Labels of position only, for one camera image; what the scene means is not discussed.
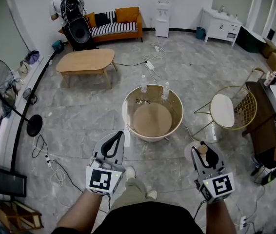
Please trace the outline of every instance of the gray tile floor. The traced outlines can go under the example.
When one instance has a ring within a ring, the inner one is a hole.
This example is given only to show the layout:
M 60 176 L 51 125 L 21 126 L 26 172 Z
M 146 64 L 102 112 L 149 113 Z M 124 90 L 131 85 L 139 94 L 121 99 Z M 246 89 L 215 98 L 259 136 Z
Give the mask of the gray tile floor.
M 121 40 L 101 44 L 99 48 L 114 49 L 116 63 L 135 64 L 143 61 L 142 55 L 156 54 L 149 44 L 155 41 L 154 32 L 145 32 L 143 43 L 137 39 Z M 180 96 L 184 106 L 183 122 L 191 131 L 207 120 L 194 116 L 193 111 L 207 103 L 216 91 L 228 85 L 241 85 L 254 67 L 266 69 L 261 55 L 248 53 L 237 44 L 232 48 L 229 43 L 215 39 L 204 43 L 194 34 L 184 32 L 170 32 L 169 38 L 159 38 L 159 41 L 166 56 L 153 60 L 152 64 L 160 76 L 159 83 L 169 81 L 171 89 Z M 119 65 L 118 72 L 112 66 L 108 70 L 112 90 L 107 89 L 104 77 L 99 75 L 71 77 L 71 88 L 66 88 L 61 75 L 56 72 L 56 64 L 70 51 L 70 47 L 66 46 L 65 51 L 56 55 L 53 64 L 47 68 L 36 91 L 39 100 L 29 108 L 27 116 L 40 114 L 43 117 L 41 133 L 48 144 L 50 157 L 62 164 L 73 181 L 84 188 L 85 169 L 95 143 L 113 130 L 124 129 L 120 109 L 125 96 L 139 86 L 142 74 L 147 76 L 149 83 L 154 81 L 144 65 Z M 21 200 L 42 213 L 45 228 L 38 232 L 50 233 L 80 192 L 68 179 L 59 188 L 55 178 L 51 178 L 53 171 L 44 157 L 46 147 L 37 158 L 31 157 L 37 138 L 29 137 L 25 127 L 16 159 L 16 171 L 28 176 L 27 197 Z M 212 127 L 217 135 L 222 136 L 217 145 L 235 175 L 236 191 L 226 199 L 226 204 L 233 221 L 239 223 L 243 215 L 252 214 L 256 199 L 263 194 L 263 188 L 250 177 L 253 170 L 250 161 L 252 142 L 249 136 L 241 136 L 242 131 L 224 131 L 217 126 L 209 127 L 202 137 L 211 137 Z M 194 215 L 203 197 L 194 184 L 197 175 L 193 164 L 184 158 L 184 148 L 192 141 L 186 127 L 181 125 L 169 136 L 169 141 L 156 143 L 144 142 L 128 131 L 125 135 L 123 165 L 133 166 L 147 189 L 159 192 L 160 200 L 179 203 Z M 124 183 L 119 185 L 111 203 L 124 190 Z M 106 197 L 100 208 L 108 210 Z M 104 213 L 98 213 L 96 226 L 104 217 Z M 264 228 L 265 233 L 276 229 L 276 180 L 266 186 L 265 194 L 258 201 L 257 211 L 250 220 L 255 223 L 256 229 Z M 199 211 L 196 222 L 205 231 L 205 206 Z

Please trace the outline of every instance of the orange cushion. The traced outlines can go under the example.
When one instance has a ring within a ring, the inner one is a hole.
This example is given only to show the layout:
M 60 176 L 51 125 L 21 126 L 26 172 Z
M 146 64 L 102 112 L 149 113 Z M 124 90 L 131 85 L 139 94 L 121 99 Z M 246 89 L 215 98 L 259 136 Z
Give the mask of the orange cushion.
M 117 23 L 135 22 L 139 14 L 139 7 L 115 9 Z
M 95 13 L 90 13 L 84 16 L 90 28 L 96 27 Z

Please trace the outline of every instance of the white t-shirt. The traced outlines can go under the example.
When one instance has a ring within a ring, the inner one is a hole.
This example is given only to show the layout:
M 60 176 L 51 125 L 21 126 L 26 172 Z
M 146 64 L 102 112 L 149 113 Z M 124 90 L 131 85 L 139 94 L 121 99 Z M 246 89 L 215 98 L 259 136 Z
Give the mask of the white t-shirt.
M 60 11 L 61 2 L 62 2 L 62 0 L 51 0 L 50 1 L 50 6 L 49 6 L 49 13 L 50 13 L 51 16 L 55 15 L 55 14 L 58 14 L 61 26 L 64 27 L 65 26 L 64 25 L 64 20 L 61 17 L 61 11 Z

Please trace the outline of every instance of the water bottle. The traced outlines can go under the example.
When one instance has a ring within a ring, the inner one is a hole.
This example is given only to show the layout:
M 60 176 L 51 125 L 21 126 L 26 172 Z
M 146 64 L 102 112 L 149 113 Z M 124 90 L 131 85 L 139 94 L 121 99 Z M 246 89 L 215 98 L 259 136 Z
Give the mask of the water bottle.
M 162 100 L 167 100 L 169 94 L 169 83 L 166 82 L 163 86 Z
M 146 93 L 147 92 L 147 79 L 146 79 L 145 75 L 141 76 L 140 85 L 141 85 L 141 92 Z

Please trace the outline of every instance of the teal bin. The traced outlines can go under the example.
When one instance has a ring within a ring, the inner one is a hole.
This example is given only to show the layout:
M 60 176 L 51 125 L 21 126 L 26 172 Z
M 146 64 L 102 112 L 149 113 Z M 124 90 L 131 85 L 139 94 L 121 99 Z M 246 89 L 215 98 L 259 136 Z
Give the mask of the teal bin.
M 61 40 L 56 41 L 54 44 L 52 44 L 52 48 L 56 52 L 56 54 L 61 53 L 64 50 L 63 43 Z
M 205 35 L 205 29 L 201 27 L 197 27 L 197 32 L 196 32 L 196 39 L 202 40 Z

